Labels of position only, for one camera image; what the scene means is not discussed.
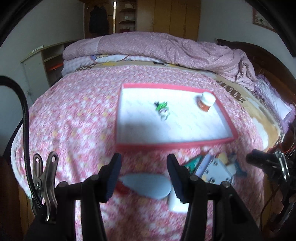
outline white wall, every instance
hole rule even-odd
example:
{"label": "white wall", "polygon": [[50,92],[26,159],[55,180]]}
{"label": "white wall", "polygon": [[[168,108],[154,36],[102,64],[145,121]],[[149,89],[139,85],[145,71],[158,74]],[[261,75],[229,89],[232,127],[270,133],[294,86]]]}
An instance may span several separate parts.
{"label": "white wall", "polygon": [[[20,61],[30,51],[83,38],[83,3],[78,0],[43,0],[12,30],[0,47],[0,75],[16,81],[27,94],[29,86]],[[27,98],[29,107],[33,104]],[[22,119],[21,105],[12,90],[0,86],[0,155]]]}
{"label": "white wall", "polygon": [[258,45],[275,55],[296,78],[296,59],[277,33],[252,23],[252,7],[245,0],[202,0],[198,41],[216,39]]}

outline pink comforter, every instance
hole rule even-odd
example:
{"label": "pink comforter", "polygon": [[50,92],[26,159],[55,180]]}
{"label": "pink comforter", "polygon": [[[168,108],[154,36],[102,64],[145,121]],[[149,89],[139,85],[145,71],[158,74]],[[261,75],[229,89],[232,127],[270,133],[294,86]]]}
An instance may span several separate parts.
{"label": "pink comforter", "polygon": [[[246,110],[213,79],[198,73],[153,66],[118,66],[69,74],[42,95],[30,108],[30,156],[44,160],[51,151],[59,155],[55,183],[77,183],[96,174],[115,152],[115,114],[123,83],[169,83],[213,91],[224,105],[239,138],[232,143],[148,153],[122,153],[120,174],[162,173],[168,177],[166,157],[174,153],[182,164],[201,152],[236,152],[246,179],[234,187],[255,219],[263,206],[263,173],[245,162],[252,149],[262,149],[261,138]],[[12,165],[20,186],[29,194],[25,177],[22,128],[12,146]],[[79,205],[76,208],[77,241],[82,240]],[[152,200],[136,194],[115,192],[101,204],[108,240],[179,240],[186,215],[168,210],[167,200]],[[212,207],[209,206],[207,239],[210,239]]]}
{"label": "pink comforter", "polygon": [[147,56],[191,69],[210,70],[251,91],[256,80],[253,65],[242,50],[164,33],[131,32],[83,39],[68,46],[63,58],[67,61],[96,54]]}

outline wooden headboard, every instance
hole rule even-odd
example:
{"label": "wooden headboard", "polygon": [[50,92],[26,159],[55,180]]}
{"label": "wooden headboard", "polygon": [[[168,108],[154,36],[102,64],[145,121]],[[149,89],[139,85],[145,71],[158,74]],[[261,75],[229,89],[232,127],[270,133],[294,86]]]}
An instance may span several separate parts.
{"label": "wooden headboard", "polygon": [[288,103],[296,104],[296,79],[276,56],[264,48],[250,43],[218,39],[218,44],[244,51],[253,64],[256,75],[264,74],[282,99]]}

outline framed picture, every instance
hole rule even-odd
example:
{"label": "framed picture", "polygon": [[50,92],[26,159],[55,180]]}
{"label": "framed picture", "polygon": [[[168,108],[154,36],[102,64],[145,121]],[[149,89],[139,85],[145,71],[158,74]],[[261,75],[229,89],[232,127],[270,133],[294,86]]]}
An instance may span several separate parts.
{"label": "framed picture", "polygon": [[261,27],[276,32],[274,28],[270,25],[270,23],[267,22],[267,20],[260,13],[258,13],[258,11],[255,8],[253,8],[253,24],[259,25]]}

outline wooden bed frame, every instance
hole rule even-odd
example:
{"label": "wooden bed frame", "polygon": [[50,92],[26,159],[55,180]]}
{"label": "wooden bed frame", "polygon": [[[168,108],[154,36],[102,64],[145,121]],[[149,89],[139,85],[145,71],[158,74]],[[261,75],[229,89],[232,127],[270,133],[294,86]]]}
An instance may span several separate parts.
{"label": "wooden bed frame", "polygon": [[[243,50],[250,61],[252,62],[256,75],[264,74],[271,85],[278,91],[281,97],[288,103],[296,104],[296,79],[291,74],[291,72],[287,69],[287,67],[273,54],[266,51],[265,49],[250,43],[245,42],[229,42],[226,40],[218,39],[219,45],[225,45],[230,47],[231,49],[238,48]],[[9,144],[5,150],[4,158],[10,164],[10,152],[11,152],[11,144],[20,128],[21,123],[18,128],[13,133]],[[289,132],[285,136],[284,143],[282,144],[283,149],[288,150],[293,142],[293,132],[289,130]],[[17,198],[17,202],[20,204],[20,223],[22,226],[22,233],[26,233],[29,225],[33,221],[33,214],[30,208],[29,199],[26,197],[24,191],[19,187],[19,198]],[[264,185],[264,193],[265,197],[270,196],[271,191],[269,189],[269,183],[267,178],[265,177],[265,185]],[[269,218],[269,213],[265,214],[263,217],[263,224],[267,222]]]}

